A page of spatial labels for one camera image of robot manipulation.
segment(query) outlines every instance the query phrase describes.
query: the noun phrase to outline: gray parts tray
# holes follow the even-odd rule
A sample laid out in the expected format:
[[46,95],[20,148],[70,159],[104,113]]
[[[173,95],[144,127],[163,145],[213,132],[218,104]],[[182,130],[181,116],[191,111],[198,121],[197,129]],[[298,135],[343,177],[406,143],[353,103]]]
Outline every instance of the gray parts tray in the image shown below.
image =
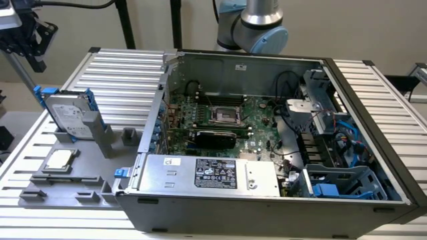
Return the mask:
[[[19,205],[26,208],[110,208],[120,209],[112,188],[115,170],[132,166],[138,146],[124,146],[122,132],[114,133],[114,157],[104,158],[94,140],[78,140],[75,143],[56,141],[39,171],[32,174],[31,183],[20,194]],[[78,150],[64,169],[71,171],[46,171],[47,162],[55,150]]]

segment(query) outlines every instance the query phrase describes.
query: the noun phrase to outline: white sticker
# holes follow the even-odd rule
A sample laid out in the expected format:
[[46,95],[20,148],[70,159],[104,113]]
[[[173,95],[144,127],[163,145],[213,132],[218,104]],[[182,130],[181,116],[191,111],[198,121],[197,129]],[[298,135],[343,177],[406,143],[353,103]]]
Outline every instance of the white sticker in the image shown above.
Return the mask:
[[163,165],[182,165],[182,159],[177,157],[166,157],[163,161]]
[[239,71],[246,71],[247,70],[247,65],[243,65],[243,64],[237,64],[235,65],[235,70],[239,70]]
[[80,108],[64,104],[52,104],[52,108],[58,116],[56,120],[67,132],[76,138],[91,139],[91,129],[83,124],[83,112]]

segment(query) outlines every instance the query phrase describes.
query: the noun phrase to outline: black stand pole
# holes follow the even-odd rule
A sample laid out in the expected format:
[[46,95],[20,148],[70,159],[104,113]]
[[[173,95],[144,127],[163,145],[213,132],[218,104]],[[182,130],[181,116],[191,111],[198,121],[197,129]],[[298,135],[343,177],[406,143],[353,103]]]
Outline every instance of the black stand pole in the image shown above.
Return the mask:
[[182,0],[170,0],[171,18],[173,18],[173,35],[174,48],[183,48],[183,33],[182,33]]
[[116,0],[115,7],[119,12],[126,47],[127,49],[136,49],[127,0]]

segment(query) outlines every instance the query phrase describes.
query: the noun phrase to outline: white wall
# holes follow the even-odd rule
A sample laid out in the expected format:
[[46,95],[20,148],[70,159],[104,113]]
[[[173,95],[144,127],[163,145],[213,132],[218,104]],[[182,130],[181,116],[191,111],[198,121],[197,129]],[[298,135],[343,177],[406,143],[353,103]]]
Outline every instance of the white wall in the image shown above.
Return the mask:
[[[136,46],[173,48],[170,0],[128,0],[128,7]],[[281,7],[290,31],[283,54],[373,60],[387,74],[406,74],[415,62],[427,62],[426,0],[281,0]],[[114,6],[44,7],[39,15],[58,24],[59,32],[46,58],[48,69],[31,74],[38,83],[64,83],[91,46],[126,47]],[[183,0],[182,24],[183,47],[211,50],[217,42],[211,0]],[[0,81],[19,81],[3,57]]]

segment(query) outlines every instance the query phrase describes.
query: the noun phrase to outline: power supply label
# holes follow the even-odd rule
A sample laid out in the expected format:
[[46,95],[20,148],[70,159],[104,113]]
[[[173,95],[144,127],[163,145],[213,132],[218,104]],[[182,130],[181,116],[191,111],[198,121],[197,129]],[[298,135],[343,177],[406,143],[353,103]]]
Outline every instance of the power supply label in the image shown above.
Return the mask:
[[197,159],[194,185],[198,188],[238,189],[237,161]]

